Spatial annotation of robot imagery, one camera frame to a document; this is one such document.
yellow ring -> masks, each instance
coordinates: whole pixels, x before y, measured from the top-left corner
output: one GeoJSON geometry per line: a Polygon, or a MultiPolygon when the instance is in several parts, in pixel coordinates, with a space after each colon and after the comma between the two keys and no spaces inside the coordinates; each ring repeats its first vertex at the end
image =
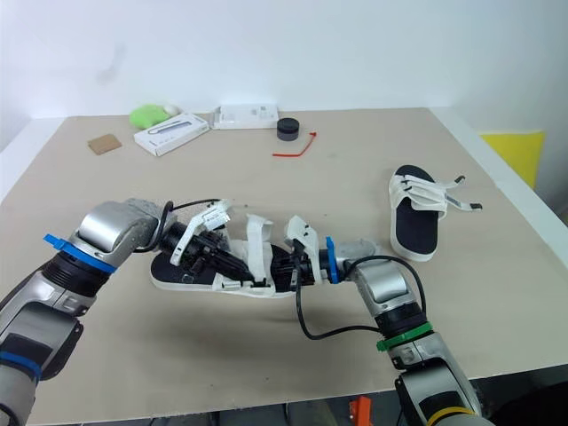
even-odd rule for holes
{"type": "Polygon", "coordinates": [[[442,408],[441,410],[434,413],[431,418],[428,420],[426,426],[434,426],[438,420],[448,414],[473,414],[476,415],[473,411],[463,406],[448,406],[446,408],[442,408]]]}

blue ring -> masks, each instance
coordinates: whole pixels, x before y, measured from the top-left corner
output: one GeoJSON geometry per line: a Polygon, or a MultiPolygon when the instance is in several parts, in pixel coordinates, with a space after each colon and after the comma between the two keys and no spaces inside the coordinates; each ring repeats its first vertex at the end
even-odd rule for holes
{"type": "Polygon", "coordinates": [[[14,364],[19,364],[28,370],[31,370],[31,372],[34,373],[36,383],[42,377],[42,368],[29,358],[22,357],[21,355],[16,355],[11,352],[0,351],[0,359],[13,362],[14,364]]]}
{"type": "Polygon", "coordinates": [[[326,237],[327,260],[329,262],[329,272],[331,274],[331,283],[337,284],[339,277],[337,274],[337,259],[335,258],[335,244],[331,237],[326,237]]]}
{"type": "Polygon", "coordinates": [[[65,241],[61,238],[54,237],[50,233],[45,235],[43,239],[49,242],[55,249],[65,251],[69,255],[79,259],[81,262],[85,262],[86,264],[89,264],[94,268],[100,269],[102,272],[113,273],[114,271],[116,271],[116,268],[111,264],[107,264],[102,260],[98,260],[97,258],[88,255],[84,251],[81,251],[80,249],[75,247],[70,242],[65,241]]]}

white table edge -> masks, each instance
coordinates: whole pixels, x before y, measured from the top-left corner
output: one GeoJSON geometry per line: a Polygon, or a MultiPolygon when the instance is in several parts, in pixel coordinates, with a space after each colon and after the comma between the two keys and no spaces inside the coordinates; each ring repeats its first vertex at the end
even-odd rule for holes
{"type": "Polygon", "coordinates": [[[64,121],[64,117],[32,119],[0,153],[0,202],[64,121]]]}
{"type": "Polygon", "coordinates": [[[568,268],[568,226],[451,107],[433,107],[430,111],[485,170],[568,268]]]}

white plastic bracket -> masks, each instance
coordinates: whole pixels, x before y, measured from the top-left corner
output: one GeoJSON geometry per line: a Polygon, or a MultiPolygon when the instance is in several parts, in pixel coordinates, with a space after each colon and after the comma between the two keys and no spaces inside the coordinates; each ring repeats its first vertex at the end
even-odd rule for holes
{"type": "Polygon", "coordinates": [[[301,217],[294,216],[288,221],[286,226],[285,242],[290,247],[293,247],[293,240],[298,240],[304,246],[304,252],[308,255],[312,264],[313,280],[316,284],[320,284],[320,240],[318,239],[318,233],[306,224],[301,217]]]}
{"type": "Polygon", "coordinates": [[[264,243],[270,240],[273,223],[257,215],[247,215],[248,254],[247,266],[256,282],[266,279],[264,268],[264,243]]]}
{"type": "Polygon", "coordinates": [[[228,200],[221,200],[215,202],[199,215],[192,217],[192,220],[187,224],[184,234],[177,242],[177,246],[171,254],[170,263],[179,266],[185,248],[187,248],[189,241],[191,241],[192,237],[200,228],[204,227],[208,231],[211,231],[229,222],[229,220],[231,220],[227,214],[229,208],[231,208],[231,203],[228,200]]]}

green cable tie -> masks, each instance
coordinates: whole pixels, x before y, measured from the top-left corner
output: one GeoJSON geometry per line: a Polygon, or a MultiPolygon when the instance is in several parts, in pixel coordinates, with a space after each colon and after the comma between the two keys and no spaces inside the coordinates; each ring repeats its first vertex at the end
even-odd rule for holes
{"type": "Polygon", "coordinates": [[[377,342],[376,349],[378,349],[380,352],[385,352],[393,346],[397,346],[398,344],[415,339],[416,337],[423,335],[424,333],[428,333],[429,331],[432,331],[432,325],[429,322],[425,322],[421,326],[413,328],[412,330],[408,330],[405,333],[395,335],[390,339],[381,340],[381,342],[377,342]]]}

